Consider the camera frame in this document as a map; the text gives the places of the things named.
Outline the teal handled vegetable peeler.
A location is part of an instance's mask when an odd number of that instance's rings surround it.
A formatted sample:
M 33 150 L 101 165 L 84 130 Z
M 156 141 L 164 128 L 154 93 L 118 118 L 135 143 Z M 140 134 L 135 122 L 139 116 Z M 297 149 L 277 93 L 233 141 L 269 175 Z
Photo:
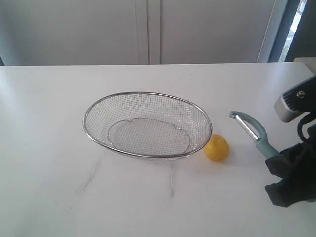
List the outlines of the teal handled vegetable peeler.
M 267 133 L 259 121 L 248 114 L 237 111 L 231 111 L 229 117 L 234 119 L 252 138 L 257 150 L 266 159 L 279 155 L 279 152 L 268 142 Z

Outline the yellow lemon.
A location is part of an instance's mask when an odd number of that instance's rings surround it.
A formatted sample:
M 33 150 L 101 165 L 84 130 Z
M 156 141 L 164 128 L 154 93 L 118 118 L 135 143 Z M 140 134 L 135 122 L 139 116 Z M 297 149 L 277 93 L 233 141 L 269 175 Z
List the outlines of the yellow lemon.
M 213 134 L 208 143 L 203 147 L 206 156 L 215 162 L 225 160 L 230 154 L 230 147 L 224 137 Z

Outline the white cabinet doors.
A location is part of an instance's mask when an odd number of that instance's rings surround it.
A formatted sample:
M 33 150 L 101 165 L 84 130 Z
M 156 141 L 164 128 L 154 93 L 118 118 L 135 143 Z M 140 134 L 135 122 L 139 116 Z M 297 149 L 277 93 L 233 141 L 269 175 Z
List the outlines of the white cabinet doors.
M 284 0 L 3 0 L 9 66 L 267 62 Z

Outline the window with dark frame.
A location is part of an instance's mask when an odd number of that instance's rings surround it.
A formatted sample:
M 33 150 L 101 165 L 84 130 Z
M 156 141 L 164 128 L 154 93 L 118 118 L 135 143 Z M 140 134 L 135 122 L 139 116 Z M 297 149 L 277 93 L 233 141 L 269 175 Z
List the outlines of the window with dark frame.
M 268 62 L 316 56 L 316 1 L 288 0 Z

